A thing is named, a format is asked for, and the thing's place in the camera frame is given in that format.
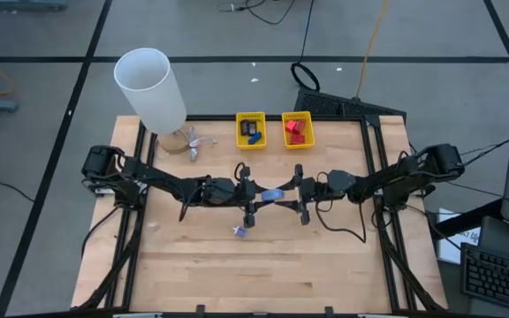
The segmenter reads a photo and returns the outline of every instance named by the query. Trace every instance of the wooden tabletop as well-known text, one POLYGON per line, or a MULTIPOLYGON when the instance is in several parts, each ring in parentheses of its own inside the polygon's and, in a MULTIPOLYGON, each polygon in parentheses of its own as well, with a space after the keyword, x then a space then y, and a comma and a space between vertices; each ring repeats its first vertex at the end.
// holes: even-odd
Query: wooden tabletop
MULTIPOLYGON (((401 117, 381 117, 381 123, 389 163, 395 163, 401 150, 409 150, 404 123, 401 117)), ((267 122, 267 147, 252 151, 237 149, 232 121, 187 124, 200 136, 216 137, 218 143, 201 145, 196 163, 188 162, 187 153, 167 155, 157 147, 155 167, 181 178, 206 174, 232 178, 241 161, 251 167, 251 179, 268 188, 289 180, 296 163, 303 165, 305 177, 333 169, 368 174, 358 123, 314 122, 315 146, 286 150, 281 123, 267 122)), ((118 117, 111 145, 130 155, 138 127, 138 117, 118 117)), ((374 133, 369 131, 379 170, 374 133)), ((295 193, 289 192, 286 198, 295 198, 295 193)), ((105 216, 112 203, 112 197, 98 199, 92 223, 105 216)), ((408 204, 423 209, 417 198, 408 204)), ((366 244, 344 232, 326 231, 317 220, 314 204, 308 205, 312 220, 307 226, 301 226, 299 216, 290 209, 263 208, 244 239, 236 238, 232 230, 242 225, 243 212, 238 208, 190 208, 179 223, 180 205, 168 193, 149 191, 132 311, 193 312, 199 304, 208 312, 322 313, 326 306, 336 313, 391 311, 378 235, 370 222, 371 200, 362 205, 366 244)), ((86 300, 110 269, 120 215, 88 241, 73 306, 86 300)), ((425 216, 412 209, 399 215, 410 269, 434 300, 446 307, 425 216)), ((335 201, 323 218, 331 227, 362 233, 359 208, 347 200, 335 201)), ((401 276, 394 268, 399 303, 406 307, 401 276)), ((118 291, 124 283, 125 272, 118 291)), ((117 293, 116 304, 121 294, 117 293)))

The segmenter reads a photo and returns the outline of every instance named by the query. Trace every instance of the red block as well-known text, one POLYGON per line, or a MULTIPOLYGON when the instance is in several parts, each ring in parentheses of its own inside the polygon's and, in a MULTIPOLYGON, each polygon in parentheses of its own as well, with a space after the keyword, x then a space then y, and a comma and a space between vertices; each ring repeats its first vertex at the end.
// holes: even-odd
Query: red block
POLYGON ((296 126, 292 129, 293 133, 301 133, 304 130, 304 127, 306 126, 306 121, 304 119, 299 120, 296 126))
POLYGON ((288 120, 288 123, 286 124, 286 131, 289 133, 293 132, 294 127, 296 126, 296 122, 293 120, 288 120))
POLYGON ((301 145, 301 144, 304 144, 305 142, 306 142, 306 137, 304 137, 304 135, 299 135, 299 134, 293 133, 290 136, 290 144, 292 144, 292 145, 301 145))

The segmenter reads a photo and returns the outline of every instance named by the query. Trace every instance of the gray floor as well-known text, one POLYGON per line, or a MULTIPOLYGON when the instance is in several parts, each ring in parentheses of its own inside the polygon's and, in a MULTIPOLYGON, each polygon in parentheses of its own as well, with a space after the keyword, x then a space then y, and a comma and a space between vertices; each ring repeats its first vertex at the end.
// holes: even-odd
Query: gray floor
MULTIPOLYGON (((247 12, 217 12, 223 1, 114 0, 97 56, 120 56, 155 47, 169 56, 295 56, 300 53, 309 0, 300 0, 279 26, 247 12)), ((509 1, 495 0, 509 34, 509 1)), ((70 0, 64 12, 0 12, 0 57, 86 54, 103 0, 70 0)), ((269 1, 260 13, 277 18, 288 1, 269 1)), ((316 1, 307 55, 361 56, 382 6, 375 1, 316 1)), ((482 1, 390 3, 374 56, 506 57, 482 1)), ((74 114, 49 195, 13 294, 8 314, 66 310, 80 265, 80 244, 95 200, 80 185, 90 146, 108 143, 117 115, 133 114, 112 78, 114 64, 92 64, 74 114)), ((289 64, 175 64, 191 114, 240 110, 292 110, 298 88, 289 64)), ((359 64, 307 64, 324 93, 352 97, 359 64)), ((17 83, 20 109, 0 113, 0 180, 36 194, 80 64, 1 63, 17 83)), ((407 130, 417 148, 450 142, 460 150, 509 138, 509 64, 370 64, 362 100, 407 111, 407 130)), ((469 167, 460 183, 500 193, 508 147, 469 167)), ((493 198, 440 185, 430 209, 458 211, 493 198)), ((0 186, 0 291, 30 202, 0 186)), ((442 266, 444 275, 453 270, 442 266)), ((452 287, 452 306, 461 307, 452 287)))

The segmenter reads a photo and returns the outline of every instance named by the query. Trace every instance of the yellow bin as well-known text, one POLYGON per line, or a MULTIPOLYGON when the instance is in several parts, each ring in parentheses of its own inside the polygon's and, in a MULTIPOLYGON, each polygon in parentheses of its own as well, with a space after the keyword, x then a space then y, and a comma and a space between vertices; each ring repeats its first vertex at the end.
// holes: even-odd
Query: yellow bin
POLYGON ((314 127, 311 125, 311 114, 309 111, 292 111, 282 113, 282 131, 284 132, 284 144, 286 145, 286 149, 294 150, 294 149, 308 149, 315 145, 315 137, 314 137, 314 127), (290 144, 290 133, 286 131, 286 124, 288 124, 289 120, 306 120, 306 126, 304 127, 301 134, 306 138, 306 143, 301 145, 291 145, 290 144))
POLYGON ((237 147, 239 147, 239 149, 256 150, 262 149, 266 146, 266 121, 263 111, 241 112, 237 113, 235 118, 235 136, 237 139, 237 147), (254 145, 248 144, 248 139, 250 136, 242 136, 240 134, 240 121, 244 119, 255 121, 256 130, 262 133, 262 138, 258 140, 254 145))

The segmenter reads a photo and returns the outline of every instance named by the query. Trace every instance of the white cylinder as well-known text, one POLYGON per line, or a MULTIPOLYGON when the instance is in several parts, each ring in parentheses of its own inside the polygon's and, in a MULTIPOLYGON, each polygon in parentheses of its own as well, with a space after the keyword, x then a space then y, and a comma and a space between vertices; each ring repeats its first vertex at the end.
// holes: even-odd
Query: white cylinder
POLYGON ((141 121, 152 133, 177 131, 186 121, 186 106, 166 55, 157 49, 136 49, 119 59, 115 81, 141 121))

